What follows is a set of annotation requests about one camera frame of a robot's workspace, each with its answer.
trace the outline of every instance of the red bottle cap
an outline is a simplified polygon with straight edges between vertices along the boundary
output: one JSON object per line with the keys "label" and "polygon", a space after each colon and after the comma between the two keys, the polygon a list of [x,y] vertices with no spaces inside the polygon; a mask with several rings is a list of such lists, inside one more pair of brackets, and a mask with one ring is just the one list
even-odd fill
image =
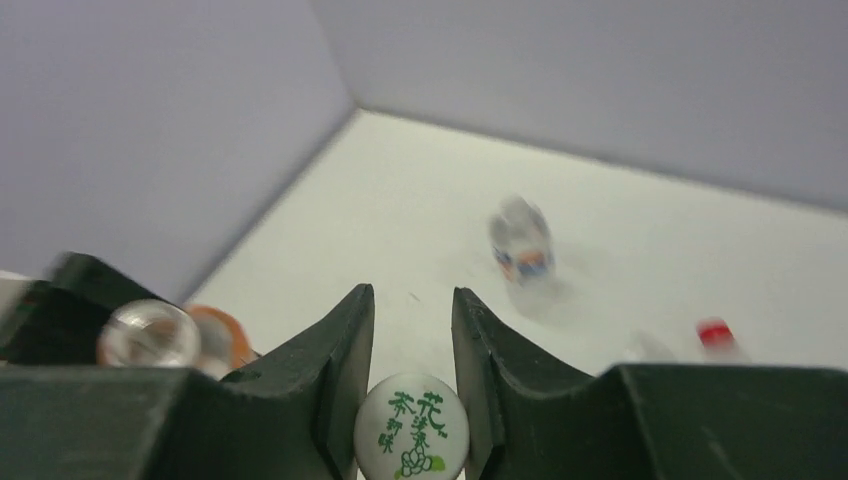
{"label": "red bottle cap", "polygon": [[704,347],[720,347],[734,343],[733,332],[724,320],[718,317],[707,318],[698,322],[698,338]]}

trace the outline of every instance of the green flower drawing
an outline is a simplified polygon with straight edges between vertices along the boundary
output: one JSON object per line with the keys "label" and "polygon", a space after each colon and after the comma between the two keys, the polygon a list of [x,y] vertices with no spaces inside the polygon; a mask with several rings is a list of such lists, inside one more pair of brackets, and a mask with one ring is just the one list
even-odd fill
{"label": "green flower drawing", "polygon": [[[401,466],[395,471],[395,480],[401,477],[409,478],[423,472],[440,472],[445,469],[445,461],[442,457],[427,453],[427,449],[430,448],[429,443],[427,443],[428,429],[435,430],[441,438],[448,438],[447,432],[444,431],[445,424],[438,423],[433,418],[434,415],[442,413],[437,405],[443,401],[442,397],[434,392],[426,392],[417,402],[406,392],[395,392],[395,398],[389,400],[389,405],[394,407],[395,416],[386,422],[388,433],[381,433],[377,439],[377,444],[383,447],[383,453],[393,453],[394,439],[403,428],[403,423],[398,420],[398,417],[406,414],[414,415],[411,425],[412,431],[410,432],[414,446],[412,449],[401,453]],[[417,412],[411,406],[413,402],[421,407]]]}

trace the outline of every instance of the clear plastic object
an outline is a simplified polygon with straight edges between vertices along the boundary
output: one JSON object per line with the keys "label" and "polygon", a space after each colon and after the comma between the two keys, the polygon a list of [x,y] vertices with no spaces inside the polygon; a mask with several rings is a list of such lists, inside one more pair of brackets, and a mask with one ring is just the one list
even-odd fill
{"label": "clear plastic object", "polygon": [[489,237],[518,310],[532,315],[550,307],[560,286],[551,233],[539,208],[518,196],[506,199],[489,221]]}
{"label": "clear plastic object", "polygon": [[139,300],[115,310],[98,341],[98,362],[195,367],[221,379],[254,359],[234,319],[209,307],[189,311],[159,300]]}
{"label": "clear plastic object", "polygon": [[751,357],[739,346],[724,320],[711,317],[698,322],[698,338],[704,346],[707,363],[740,365],[751,363]]}
{"label": "clear plastic object", "polygon": [[662,342],[645,332],[634,332],[621,354],[625,363],[675,363],[677,358]]}

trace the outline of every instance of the white floor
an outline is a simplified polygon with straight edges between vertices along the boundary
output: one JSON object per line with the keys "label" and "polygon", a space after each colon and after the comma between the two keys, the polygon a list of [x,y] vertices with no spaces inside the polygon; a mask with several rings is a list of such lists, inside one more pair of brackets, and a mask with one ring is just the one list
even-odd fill
{"label": "white floor", "polygon": [[[490,254],[486,220],[510,193],[556,240],[568,290],[544,319],[516,312]],[[634,329],[701,361],[694,325],[713,315],[756,362],[848,368],[846,278],[844,216],[361,113],[194,301],[268,351],[369,282],[371,385],[403,371],[455,385],[455,286],[595,374]]]}

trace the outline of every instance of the light purple wall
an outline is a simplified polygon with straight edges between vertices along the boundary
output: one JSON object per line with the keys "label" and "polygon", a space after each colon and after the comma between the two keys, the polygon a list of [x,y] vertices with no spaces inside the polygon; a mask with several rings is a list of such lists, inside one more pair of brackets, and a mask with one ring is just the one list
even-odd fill
{"label": "light purple wall", "polygon": [[846,0],[313,0],[365,106],[848,209]]}
{"label": "light purple wall", "polygon": [[183,298],[352,108],[307,0],[5,0],[0,269]]}

